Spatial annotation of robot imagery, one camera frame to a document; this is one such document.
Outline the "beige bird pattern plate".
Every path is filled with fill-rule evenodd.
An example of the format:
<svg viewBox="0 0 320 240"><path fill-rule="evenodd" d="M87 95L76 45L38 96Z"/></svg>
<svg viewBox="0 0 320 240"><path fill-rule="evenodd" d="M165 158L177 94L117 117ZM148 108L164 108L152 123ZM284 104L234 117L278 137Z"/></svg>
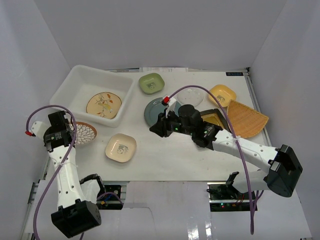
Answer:
<svg viewBox="0 0 320 240"><path fill-rule="evenodd" d="M100 92L94 95L86 105L86 112L105 119L117 116L122 100L112 92Z"/></svg>

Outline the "flower pattern round bowl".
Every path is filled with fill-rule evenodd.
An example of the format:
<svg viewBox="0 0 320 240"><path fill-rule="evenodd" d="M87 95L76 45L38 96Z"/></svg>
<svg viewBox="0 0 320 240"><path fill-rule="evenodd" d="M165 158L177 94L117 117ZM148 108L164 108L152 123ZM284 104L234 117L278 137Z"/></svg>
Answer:
<svg viewBox="0 0 320 240"><path fill-rule="evenodd" d="M76 122L76 146L83 146L91 143L98 135L97 130L86 122Z"/></svg>

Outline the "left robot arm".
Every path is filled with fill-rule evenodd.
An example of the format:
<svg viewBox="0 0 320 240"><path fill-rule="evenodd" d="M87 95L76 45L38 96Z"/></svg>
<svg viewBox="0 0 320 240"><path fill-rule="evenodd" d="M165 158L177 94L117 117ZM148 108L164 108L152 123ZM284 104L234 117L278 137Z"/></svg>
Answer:
<svg viewBox="0 0 320 240"><path fill-rule="evenodd" d="M57 181L57 211L51 214L52 223L67 237L83 235L100 226L101 214L97 200L103 198L106 187L97 174L79 179L76 166L76 128L70 127L65 111L48 115L50 126L36 121L27 125L25 133L43 139L55 172L47 184L47 192Z"/></svg>

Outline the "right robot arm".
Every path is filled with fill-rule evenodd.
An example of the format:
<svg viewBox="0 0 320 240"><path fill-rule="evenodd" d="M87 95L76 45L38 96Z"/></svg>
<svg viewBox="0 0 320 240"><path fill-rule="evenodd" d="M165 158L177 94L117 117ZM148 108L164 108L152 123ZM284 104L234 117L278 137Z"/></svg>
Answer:
<svg viewBox="0 0 320 240"><path fill-rule="evenodd" d="M189 135L201 148L222 152L256 166L254 172L234 172L224 185L226 195L236 200L243 193L270 190L289 198L303 172L294 150L285 144L280 148L261 145L242 137L234 137L222 127L204 121L192 105L183 105L178 112L164 110L149 130L161 138L173 132Z"/></svg>

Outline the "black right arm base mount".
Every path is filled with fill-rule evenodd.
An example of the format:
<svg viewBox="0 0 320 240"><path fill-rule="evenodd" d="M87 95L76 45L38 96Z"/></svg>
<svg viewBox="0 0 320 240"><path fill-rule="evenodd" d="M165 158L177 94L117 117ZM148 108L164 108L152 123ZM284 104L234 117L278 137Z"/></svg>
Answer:
<svg viewBox="0 0 320 240"><path fill-rule="evenodd" d="M248 192L240 193L233 187L238 171L233 172L227 181L207 183L210 211L217 212L249 212L250 201Z"/></svg>

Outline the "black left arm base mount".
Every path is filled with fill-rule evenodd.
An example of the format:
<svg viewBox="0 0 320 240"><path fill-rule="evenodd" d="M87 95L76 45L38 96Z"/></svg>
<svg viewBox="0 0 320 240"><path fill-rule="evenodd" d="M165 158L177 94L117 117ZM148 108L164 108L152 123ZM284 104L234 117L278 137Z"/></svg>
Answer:
<svg viewBox="0 0 320 240"><path fill-rule="evenodd" d="M99 210L121 210L125 202L124 188L119 185L104 185L104 191L98 193L97 207Z"/></svg>

